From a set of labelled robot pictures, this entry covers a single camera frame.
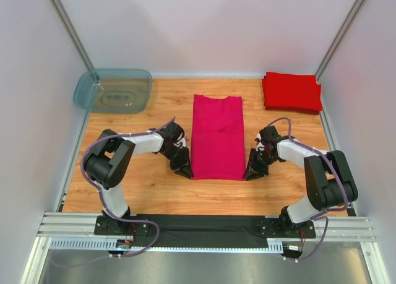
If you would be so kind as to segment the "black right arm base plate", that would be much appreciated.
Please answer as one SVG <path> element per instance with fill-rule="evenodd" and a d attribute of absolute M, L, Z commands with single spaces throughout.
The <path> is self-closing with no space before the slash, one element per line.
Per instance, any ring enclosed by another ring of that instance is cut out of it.
<path fill-rule="evenodd" d="M 292 238 L 301 239 L 316 237 L 312 221 L 292 223 L 281 217 L 260 217 L 256 221 L 258 235 L 264 238 Z"/>

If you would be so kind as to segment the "magenta t shirt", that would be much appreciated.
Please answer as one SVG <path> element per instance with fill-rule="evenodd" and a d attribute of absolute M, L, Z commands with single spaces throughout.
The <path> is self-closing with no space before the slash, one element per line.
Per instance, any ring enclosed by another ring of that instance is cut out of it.
<path fill-rule="evenodd" d="M 245 147 L 241 97 L 194 95 L 191 163 L 194 179 L 243 179 Z"/>

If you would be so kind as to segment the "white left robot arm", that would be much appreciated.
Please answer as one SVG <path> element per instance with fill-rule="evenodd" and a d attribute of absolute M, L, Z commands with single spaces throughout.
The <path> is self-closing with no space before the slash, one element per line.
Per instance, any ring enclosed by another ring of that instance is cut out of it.
<path fill-rule="evenodd" d="M 132 157 L 146 153 L 160 153 L 170 162 L 171 171 L 188 179 L 194 177 L 184 129 L 173 120 L 136 134 L 105 129 L 84 152 L 82 175 L 97 189 L 103 210 L 111 218 L 122 220 L 130 214 L 121 182 Z"/>

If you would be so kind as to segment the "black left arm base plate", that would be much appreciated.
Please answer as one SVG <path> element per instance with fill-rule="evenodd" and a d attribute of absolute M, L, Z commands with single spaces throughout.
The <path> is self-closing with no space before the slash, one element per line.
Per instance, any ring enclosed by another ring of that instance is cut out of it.
<path fill-rule="evenodd" d="M 97 216 L 93 233 L 102 236 L 152 236 L 157 229 L 149 223 L 127 223 L 110 217 L 105 211 Z"/>

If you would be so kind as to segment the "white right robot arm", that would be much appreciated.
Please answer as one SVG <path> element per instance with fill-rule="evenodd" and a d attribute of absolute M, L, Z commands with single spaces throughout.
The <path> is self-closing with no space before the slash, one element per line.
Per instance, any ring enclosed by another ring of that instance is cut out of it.
<path fill-rule="evenodd" d="M 345 154 L 310 147 L 292 136 L 281 136 L 267 126 L 256 137 L 243 179 L 250 181 L 269 174 L 273 163 L 290 161 L 304 170 L 306 195 L 286 206 L 282 214 L 294 224 L 313 220 L 327 212 L 348 207 L 358 198 L 358 189 Z"/>

